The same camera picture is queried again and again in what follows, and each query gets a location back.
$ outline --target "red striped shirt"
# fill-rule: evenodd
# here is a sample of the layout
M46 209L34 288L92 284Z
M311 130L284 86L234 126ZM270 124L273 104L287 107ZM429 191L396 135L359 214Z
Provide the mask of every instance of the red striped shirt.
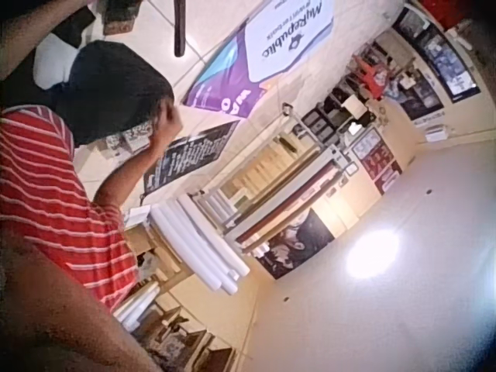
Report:
M111 205L88 200L62 119L26 105L2 113L0 222L31 242L111 310L136 283L136 258Z

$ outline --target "hand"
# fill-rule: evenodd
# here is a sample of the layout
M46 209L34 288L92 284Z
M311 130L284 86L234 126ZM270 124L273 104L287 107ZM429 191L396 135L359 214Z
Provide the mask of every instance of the hand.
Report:
M167 147L183 129L179 112L169 99L160 102L159 112L153 120L153 134L150 136L150 150L161 157Z

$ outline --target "ceiling light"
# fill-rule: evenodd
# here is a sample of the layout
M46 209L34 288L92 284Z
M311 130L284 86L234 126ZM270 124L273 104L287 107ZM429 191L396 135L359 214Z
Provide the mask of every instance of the ceiling light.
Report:
M396 258L398 245L398 237L389 230L363 236L348 255L348 273L359 279L384 273Z

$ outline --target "myrepublic banner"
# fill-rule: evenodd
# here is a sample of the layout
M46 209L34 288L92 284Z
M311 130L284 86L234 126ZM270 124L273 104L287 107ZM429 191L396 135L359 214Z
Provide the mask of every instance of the myrepublic banner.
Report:
M247 118L279 76L332 32L334 0L272 0L202 71L184 104Z

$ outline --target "man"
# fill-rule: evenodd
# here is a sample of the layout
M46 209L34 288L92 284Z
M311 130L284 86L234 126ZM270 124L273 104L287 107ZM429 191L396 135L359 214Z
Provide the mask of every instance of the man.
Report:
M2 25L2 78L84 5L54 0ZM2 368L157 370L109 310L136 283L119 207L182 127L171 102L162 101L158 111L150 147L115 170L93 202L74 171L72 135L57 114L36 105L2 112Z

